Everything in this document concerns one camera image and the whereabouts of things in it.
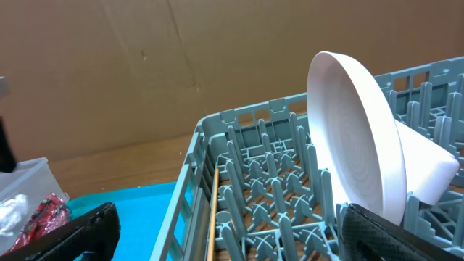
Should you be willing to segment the pink bowl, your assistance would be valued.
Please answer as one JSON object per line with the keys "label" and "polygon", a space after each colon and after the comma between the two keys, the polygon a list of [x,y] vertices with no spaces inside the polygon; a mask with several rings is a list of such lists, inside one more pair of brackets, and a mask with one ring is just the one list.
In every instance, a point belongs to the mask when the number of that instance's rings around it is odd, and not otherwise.
{"label": "pink bowl", "polygon": [[459,162],[446,149],[396,121],[405,160],[407,191],[421,202],[435,205],[459,170]]}

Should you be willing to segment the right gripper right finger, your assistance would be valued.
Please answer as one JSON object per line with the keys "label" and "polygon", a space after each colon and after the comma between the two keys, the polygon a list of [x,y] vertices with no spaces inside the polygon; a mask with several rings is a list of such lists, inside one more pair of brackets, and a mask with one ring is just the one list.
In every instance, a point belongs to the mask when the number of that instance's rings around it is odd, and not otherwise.
{"label": "right gripper right finger", "polygon": [[421,239],[358,204],[344,208],[342,260],[459,261],[460,257]]}

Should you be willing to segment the wooden chopstick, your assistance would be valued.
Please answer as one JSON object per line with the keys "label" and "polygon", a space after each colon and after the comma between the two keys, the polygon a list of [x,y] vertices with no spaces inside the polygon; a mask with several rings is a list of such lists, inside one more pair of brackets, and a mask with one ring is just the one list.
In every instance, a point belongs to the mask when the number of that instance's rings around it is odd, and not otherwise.
{"label": "wooden chopstick", "polygon": [[215,173],[214,173],[212,196],[211,196],[210,234],[208,238],[207,261],[213,261],[214,253],[215,253],[215,226],[216,226],[216,212],[217,212],[217,202],[218,202],[219,177],[220,177],[220,171],[216,168]]}

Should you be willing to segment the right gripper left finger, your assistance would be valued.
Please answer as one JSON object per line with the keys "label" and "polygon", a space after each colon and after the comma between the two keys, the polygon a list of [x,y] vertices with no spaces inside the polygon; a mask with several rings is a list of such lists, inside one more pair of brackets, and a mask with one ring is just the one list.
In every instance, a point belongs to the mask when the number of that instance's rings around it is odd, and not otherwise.
{"label": "right gripper left finger", "polygon": [[107,202],[51,231],[40,239],[1,256],[2,260],[108,261],[120,239],[120,219],[115,204]]}

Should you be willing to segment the white tissue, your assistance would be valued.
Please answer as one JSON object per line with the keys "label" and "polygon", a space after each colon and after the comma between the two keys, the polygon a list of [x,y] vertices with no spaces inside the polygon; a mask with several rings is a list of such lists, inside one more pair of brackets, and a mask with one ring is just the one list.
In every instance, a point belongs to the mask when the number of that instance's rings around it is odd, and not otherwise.
{"label": "white tissue", "polygon": [[13,229],[26,216],[29,209],[28,197],[17,194],[1,202],[1,236],[10,237]]}

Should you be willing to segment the red snack wrapper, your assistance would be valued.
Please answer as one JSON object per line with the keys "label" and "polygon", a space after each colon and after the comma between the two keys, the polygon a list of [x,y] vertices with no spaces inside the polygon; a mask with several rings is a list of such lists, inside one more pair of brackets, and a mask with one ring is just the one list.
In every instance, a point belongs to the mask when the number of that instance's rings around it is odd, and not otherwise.
{"label": "red snack wrapper", "polygon": [[22,227],[16,241],[4,254],[13,252],[70,221],[71,210],[56,194],[49,194]]}

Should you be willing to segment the white round plate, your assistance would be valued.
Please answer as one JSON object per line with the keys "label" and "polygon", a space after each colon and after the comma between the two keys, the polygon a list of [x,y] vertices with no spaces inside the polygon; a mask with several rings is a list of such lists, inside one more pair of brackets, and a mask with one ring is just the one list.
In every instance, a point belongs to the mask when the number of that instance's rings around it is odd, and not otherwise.
{"label": "white round plate", "polygon": [[364,65],[317,53],[307,77],[307,118],[333,203],[355,203],[398,225],[406,203],[402,145],[385,96]]}

